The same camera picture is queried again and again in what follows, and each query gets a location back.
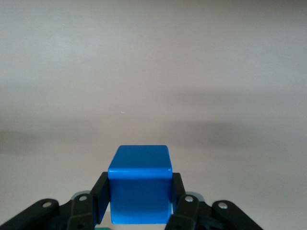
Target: gray background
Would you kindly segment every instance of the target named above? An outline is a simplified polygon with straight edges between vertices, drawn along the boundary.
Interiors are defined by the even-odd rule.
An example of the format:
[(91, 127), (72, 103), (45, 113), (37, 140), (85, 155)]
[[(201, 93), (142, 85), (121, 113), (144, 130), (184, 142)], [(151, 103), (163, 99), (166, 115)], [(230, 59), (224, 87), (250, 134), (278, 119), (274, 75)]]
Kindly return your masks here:
[(1, 1), (0, 224), (166, 144), (208, 204), (305, 229), (306, 87), (306, 1)]

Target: cube top face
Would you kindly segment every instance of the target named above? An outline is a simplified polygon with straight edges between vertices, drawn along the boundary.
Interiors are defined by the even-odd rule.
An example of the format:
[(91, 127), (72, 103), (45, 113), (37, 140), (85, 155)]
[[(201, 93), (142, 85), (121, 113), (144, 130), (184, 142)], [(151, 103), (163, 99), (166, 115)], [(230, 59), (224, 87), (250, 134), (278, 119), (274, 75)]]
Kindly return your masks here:
[(122, 145), (109, 168), (109, 179), (171, 179), (172, 164), (165, 145)]

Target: bolt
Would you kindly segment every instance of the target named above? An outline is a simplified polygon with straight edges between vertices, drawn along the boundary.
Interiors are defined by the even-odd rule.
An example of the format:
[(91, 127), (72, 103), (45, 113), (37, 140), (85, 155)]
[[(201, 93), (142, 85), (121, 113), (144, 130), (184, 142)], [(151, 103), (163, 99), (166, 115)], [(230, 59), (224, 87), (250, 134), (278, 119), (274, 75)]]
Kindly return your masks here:
[(218, 206), (219, 206), (221, 209), (228, 209), (228, 205), (225, 204), (224, 202), (220, 202), (220, 203), (218, 204)]
[(185, 198), (185, 200), (187, 201), (187, 202), (193, 202), (193, 197), (191, 197), (190, 195), (188, 195), (188, 196), (186, 196), (186, 198)]
[(84, 200), (86, 200), (86, 199), (87, 199), (87, 196), (85, 196), (85, 195), (79, 197), (79, 200), (80, 200), (80, 201), (84, 201)]
[(51, 202), (46, 202), (46, 203), (43, 204), (43, 207), (49, 207), (49, 206), (51, 206), (51, 205), (52, 205)]

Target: blue block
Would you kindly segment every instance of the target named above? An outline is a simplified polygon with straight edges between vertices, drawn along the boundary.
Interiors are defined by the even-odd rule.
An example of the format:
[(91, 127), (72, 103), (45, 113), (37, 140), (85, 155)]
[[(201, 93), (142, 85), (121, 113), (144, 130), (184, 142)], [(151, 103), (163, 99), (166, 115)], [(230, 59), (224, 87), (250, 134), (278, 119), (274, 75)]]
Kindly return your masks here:
[(120, 146), (108, 178), (113, 224), (167, 223), (173, 178), (167, 146)]

